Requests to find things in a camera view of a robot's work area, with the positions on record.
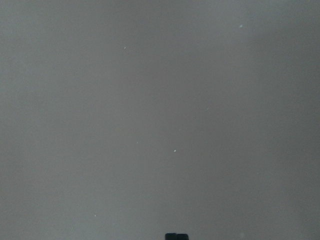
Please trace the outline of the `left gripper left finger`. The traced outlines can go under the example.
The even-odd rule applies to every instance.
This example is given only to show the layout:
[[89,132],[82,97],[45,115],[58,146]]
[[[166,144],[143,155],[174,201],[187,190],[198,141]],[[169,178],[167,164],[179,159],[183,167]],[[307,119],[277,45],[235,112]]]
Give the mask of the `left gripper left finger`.
[[177,234],[176,233],[166,233],[165,240],[177,240]]

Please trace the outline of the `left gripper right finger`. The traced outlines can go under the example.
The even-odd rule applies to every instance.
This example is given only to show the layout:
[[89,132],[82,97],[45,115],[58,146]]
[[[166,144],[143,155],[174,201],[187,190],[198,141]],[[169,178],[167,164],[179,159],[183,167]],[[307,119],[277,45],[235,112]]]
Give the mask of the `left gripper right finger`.
[[176,239],[177,240],[189,240],[189,235],[186,233],[177,233]]

